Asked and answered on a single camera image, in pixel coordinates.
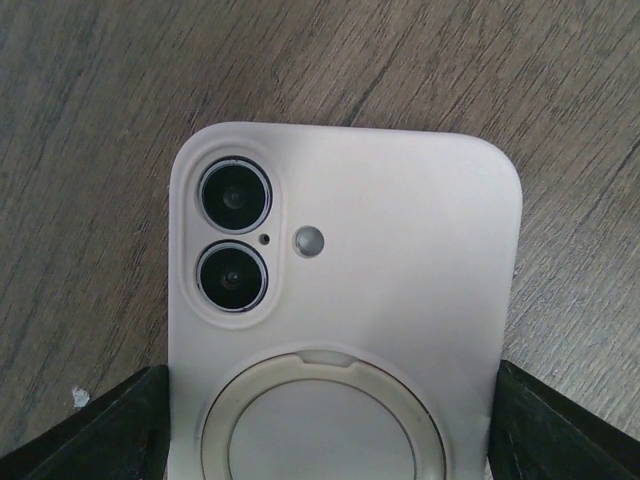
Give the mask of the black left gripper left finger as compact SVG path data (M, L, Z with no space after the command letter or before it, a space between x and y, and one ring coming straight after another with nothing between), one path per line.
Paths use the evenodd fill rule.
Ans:
M162 479L169 369L146 367L1 458L3 479Z

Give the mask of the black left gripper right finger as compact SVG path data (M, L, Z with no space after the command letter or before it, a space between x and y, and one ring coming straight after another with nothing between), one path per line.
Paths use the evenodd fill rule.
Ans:
M488 459L495 479L637 479L639 441L500 362Z

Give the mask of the beige phone case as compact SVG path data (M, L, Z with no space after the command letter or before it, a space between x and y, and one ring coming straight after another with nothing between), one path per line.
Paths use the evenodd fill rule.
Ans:
M481 479L522 210L455 133L221 123L169 183L171 479Z

